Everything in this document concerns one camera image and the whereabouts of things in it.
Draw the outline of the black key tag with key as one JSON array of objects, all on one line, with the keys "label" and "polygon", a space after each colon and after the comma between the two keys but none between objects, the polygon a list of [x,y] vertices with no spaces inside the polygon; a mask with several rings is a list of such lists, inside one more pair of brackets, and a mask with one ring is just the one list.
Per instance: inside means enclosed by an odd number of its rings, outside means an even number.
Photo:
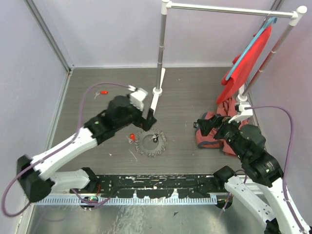
[{"label": "black key tag with key", "polygon": [[153,140],[154,143],[157,143],[157,142],[158,142],[158,137],[159,137],[159,134],[154,134],[154,135],[152,136],[152,140]]}]

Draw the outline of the metal disc keyring organizer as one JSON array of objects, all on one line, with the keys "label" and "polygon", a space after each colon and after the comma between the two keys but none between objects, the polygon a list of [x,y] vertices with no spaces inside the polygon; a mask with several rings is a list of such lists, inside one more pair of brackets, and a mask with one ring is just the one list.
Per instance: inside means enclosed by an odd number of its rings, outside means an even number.
[{"label": "metal disc keyring organizer", "polygon": [[[152,136],[159,134],[158,142],[154,143]],[[136,134],[135,149],[136,151],[147,157],[156,157],[161,155],[167,146],[167,138],[163,131],[151,128],[148,131],[140,131]]]}]

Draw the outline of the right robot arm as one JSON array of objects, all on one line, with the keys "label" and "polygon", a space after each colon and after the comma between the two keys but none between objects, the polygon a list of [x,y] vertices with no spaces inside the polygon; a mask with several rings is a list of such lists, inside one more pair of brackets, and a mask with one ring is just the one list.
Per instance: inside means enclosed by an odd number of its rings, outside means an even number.
[{"label": "right robot arm", "polygon": [[235,116],[215,114],[210,119],[198,119],[194,127],[203,136],[216,129],[214,139],[229,145],[240,160],[245,175],[260,189],[266,201],[261,200],[228,166],[214,173],[214,187],[237,198],[266,234],[310,234],[311,225],[304,220],[288,191],[287,167],[281,167],[265,150],[266,139],[257,126],[241,126],[242,121],[253,115],[254,109],[248,102],[241,102],[235,106]]}]

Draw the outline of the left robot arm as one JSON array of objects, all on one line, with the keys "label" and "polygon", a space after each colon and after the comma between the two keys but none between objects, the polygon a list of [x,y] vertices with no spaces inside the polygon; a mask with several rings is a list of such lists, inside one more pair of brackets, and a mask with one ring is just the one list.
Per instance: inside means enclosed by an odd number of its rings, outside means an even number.
[{"label": "left robot arm", "polygon": [[134,125],[148,131],[156,123],[153,109],[146,118],[142,116],[144,100],[148,93],[141,88],[132,88],[126,96],[116,96],[107,109],[91,118],[70,138],[50,150],[32,158],[24,155],[17,161],[18,182],[31,203],[46,198],[51,192],[70,189],[93,193],[99,180],[88,167],[77,171],[58,172],[59,168],[79,156],[111,139],[126,126]]}]

